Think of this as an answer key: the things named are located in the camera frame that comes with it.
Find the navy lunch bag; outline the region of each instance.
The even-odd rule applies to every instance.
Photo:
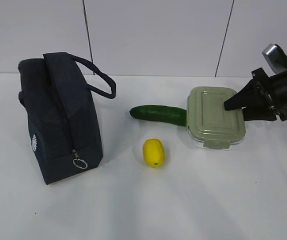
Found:
[[[47,53],[19,63],[19,101],[28,116],[31,147],[45,183],[96,168],[103,148],[92,91],[116,97],[116,83],[92,62],[66,52]],[[77,63],[94,71],[111,88],[87,84]]]

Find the cucumber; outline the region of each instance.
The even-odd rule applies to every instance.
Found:
[[[173,106],[143,105],[132,108],[130,115],[135,119],[163,122],[185,127],[187,111]]]

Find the white wall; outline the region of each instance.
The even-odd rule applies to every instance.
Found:
[[[82,0],[0,0],[0,73],[69,52],[90,59]],[[233,0],[85,0],[93,61],[110,75],[214,76]],[[287,1],[234,0],[218,77],[250,77],[287,54]]]
[[[232,0],[86,0],[93,60],[111,75],[214,76]]]
[[[274,74],[262,56],[269,43],[287,55],[287,0],[235,0],[217,77],[251,77],[260,67]]]
[[[90,57],[82,1],[0,0],[0,73],[49,52]]]

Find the yellow lemon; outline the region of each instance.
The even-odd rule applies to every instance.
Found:
[[[158,168],[165,162],[165,150],[159,139],[148,139],[143,145],[144,161],[152,168]]]

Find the food container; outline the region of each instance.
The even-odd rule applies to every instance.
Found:
[[[246,134],[242,109],[226,111],[224,102],[237,92],[226,87],[195,87],[187,99],[186,127],[195,146],[229,150]]]

